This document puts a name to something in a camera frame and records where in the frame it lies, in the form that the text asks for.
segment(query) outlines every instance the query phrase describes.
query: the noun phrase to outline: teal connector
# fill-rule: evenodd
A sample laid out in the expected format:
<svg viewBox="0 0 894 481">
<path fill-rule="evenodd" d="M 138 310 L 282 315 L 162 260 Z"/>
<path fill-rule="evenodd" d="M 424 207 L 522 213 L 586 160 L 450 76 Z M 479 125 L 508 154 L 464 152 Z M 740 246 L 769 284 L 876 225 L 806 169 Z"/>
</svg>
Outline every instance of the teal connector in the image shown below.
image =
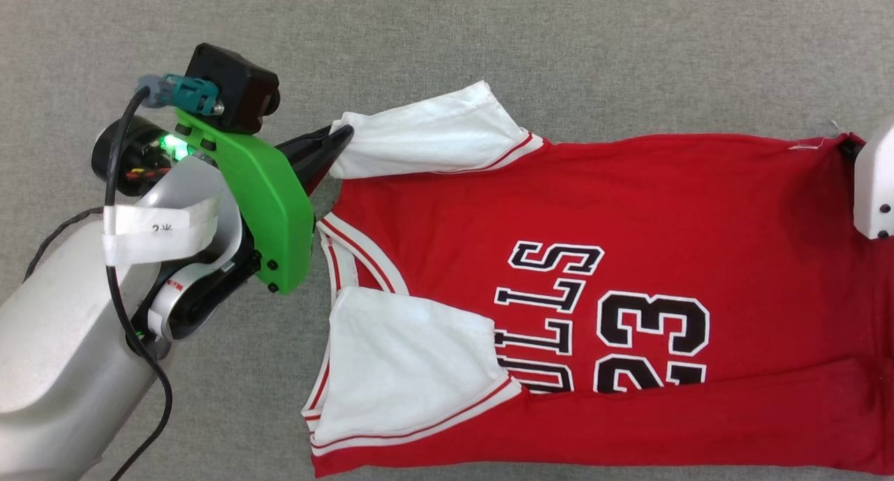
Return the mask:
<svg viewBox="0 0 894 481">
<path fill-rule="evenodd" d="M 170 90 L 170 105 L 193 114 L 210 116 L 221 114 L 224 109 L 217 103 L 217 85 L 197 77 L 165 74 L 162 77 L 173 85 Z"/>
</svg>

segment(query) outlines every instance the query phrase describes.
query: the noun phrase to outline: cable connector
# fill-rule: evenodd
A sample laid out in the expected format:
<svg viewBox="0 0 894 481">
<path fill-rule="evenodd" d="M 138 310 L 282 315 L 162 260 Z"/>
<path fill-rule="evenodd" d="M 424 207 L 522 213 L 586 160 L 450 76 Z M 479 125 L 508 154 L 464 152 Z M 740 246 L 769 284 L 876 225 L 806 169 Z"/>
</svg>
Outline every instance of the cable connector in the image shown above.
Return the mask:
<svg viewBox="0 0 894 481">
<path fill-rule="evenodd" d="M 173 105 L 192 114 L 205 116 L 220 115 L 224 112 L 223 103 L 217 102 L 217 85 L 197 77 L 165 74 L 156 76 L 147 74 L 137 83 L 137 89 L 148 87 L 149 96 L 143 101 L 148 108 L 160 108 Z"/>
</svg>

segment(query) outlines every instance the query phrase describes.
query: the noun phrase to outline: white tape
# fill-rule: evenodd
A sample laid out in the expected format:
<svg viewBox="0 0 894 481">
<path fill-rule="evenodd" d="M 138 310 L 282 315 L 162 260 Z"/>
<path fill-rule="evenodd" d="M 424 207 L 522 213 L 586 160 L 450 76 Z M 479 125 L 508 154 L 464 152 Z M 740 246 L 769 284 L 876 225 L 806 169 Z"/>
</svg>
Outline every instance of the white tape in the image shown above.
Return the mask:
<svg viewBox="0 0 894 481">
<path fill-rule="evenodd" d="M 153 309 L 149 309 L 146 313 L 146 324 L 151 332 L 153 332 L 156 336 L 161 336 L 162 338 L 166 338 L 165 336 L 165 328 L 163 328 L 163 319 L 159 313 L 155 312 Z"/>
<path fill-rule="evenodd" d="M 103 234 L 105 263 L 118 267 L 195 255 L 214 238 L 219 207 L 220 195 L 185 209 L 115 205 L 115 233 Z"/>
</svg>

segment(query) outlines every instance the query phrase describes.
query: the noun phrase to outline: black cable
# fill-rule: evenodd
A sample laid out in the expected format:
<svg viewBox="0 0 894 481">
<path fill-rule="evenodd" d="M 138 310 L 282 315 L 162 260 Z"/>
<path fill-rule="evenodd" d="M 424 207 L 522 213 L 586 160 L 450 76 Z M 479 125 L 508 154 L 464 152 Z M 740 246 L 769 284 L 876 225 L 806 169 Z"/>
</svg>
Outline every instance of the black cable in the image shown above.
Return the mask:
<svg viewBox="0 0 894 481">
<path fill-rule="evenodd" d="M 137 93 L 132 97 L 131 102 L 128 103 L 127 108 L 124 110 L 124 115 L 122 115 L 120 121 L 118 121 L 118 128 L 115 130 L 115 138 L 112 140 L 112 150 L 109 152 L 108 175 L 106 175 L 105 179 L 105 209 L 107 210 L 112 210 L 112 207 L 115 207 L 115 191 L 118 185 L 118 169 L 124 137 L 127 135 L 128 128 L 130 128 L 133 116 L 137 113 L 137 108 L 140 107 L 140 103 L 142 103 L 148 95 L 148 87 L 143 87 L 142 89 L 137 90 Z M 156 429 L 152 431 L 152 434 L 146 438 L 143 444 L 140 444 L 140 447 L 138 447 L 137 450 L 132 453 L 130 458 L 124 462 L 124 465 L 121 465 L 121 468 L 118 469 L 118 472 L 115 473 L 114 477 L 112 477 L 112 481 L 118 481 L 127 469 L 133 465 L 133 462 L 137 461 L 137 459 L 140 458 L 140 455 L 143 455 L 143 452 L 154 442 L 154 440 L 158 439 L 162 434 L 162 431 L 165 430 L 165 426 L 170 418 L 170 408 L 172 408 L 173 405 L 173 389 L 170 388 L 170 381 L 165 374 L 165 370 L 163 370 L 162 367 L 159 366 L 159 363 L 157 363 L 148 353 L 146 347 L 144 347 L 142 341 L 140 341 L 140 336 L 138 336 L 137 332 L 134 330 L 133 325 L 131 324 L 131 319 L 128 319 L 127 312 L 125 312 L 124 309 L 124 300 L 121 297 L 121 288 L 118 286 L 118 273 L 115 271 L 115 267 L 106 267 L 105 276 L 108 278 L 109 293 L 112 295 L 112 305 L 115 306 L 115 313 L 118 315 L 118 321 L 121 322 L 121 326 L 124 328 L 124 335 L 127 337 L 127 340 L 130 341 L 130 345 L 134 351 L 136 351 L 137 354 L 140 354 L 140 357 L 143 357 L 143 359 L 146 360 L 146 363 L 149 364 L 149 367 L 156 373 L 156 376 L 159 377 L 159 382 L 162 383 L 162 388 L 165 389 L 165 410 L 162 412 L 159 424 L 156 426 Z"/>
<path fill-rule="evenodd" d="M 87 209 L 77 216 L 74 216 L 73 218 L 65 221 L 65 223 L 60 224 L 57 229 L 53 230 L 53 232 L 44 239 L 44 242 L 41 242 L 41 246 L 38 247 L 38 252 L 36 252 L 34 258 L 31 259 L 31 262 L 29 262 L 28 269 L 25 270 L 25 278 L 22 279 L 22 281 L 26 281 L 28 280 L 28 277 L 31 277 L 31 274 L 33 274 L 34 270 L 38 267 L 38 262 L 41 262 L 41 258 L 44 256 L 44 253 L 47 252 L 47 248 L 51 245 L 51 243 L 53 243 L 53 240 L 57 239 L 57 237 L 65 231 L 67 227 L 73 225 L 74 223 L 80 223 L 81 221 L 87 219 L 90 214 L 102 213 L 102 207 L 93 207 L 92 209 Z"/>
</svg>

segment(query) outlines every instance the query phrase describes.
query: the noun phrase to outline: basketball jersey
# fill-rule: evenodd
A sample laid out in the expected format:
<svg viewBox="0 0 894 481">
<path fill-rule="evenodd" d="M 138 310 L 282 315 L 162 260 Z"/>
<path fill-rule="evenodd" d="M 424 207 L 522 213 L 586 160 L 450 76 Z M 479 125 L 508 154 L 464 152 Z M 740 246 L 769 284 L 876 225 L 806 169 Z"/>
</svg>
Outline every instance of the basketball jersey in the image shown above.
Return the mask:
<svg viewBox="0 0 894 481">
<path fill-rule="evenodd" d="M 317 475 L 467 461 L 894 474 L 894 242 L 855 135 L 553 144 L 485 83 L 374 116 L 318 229 Z"/>
</svg>

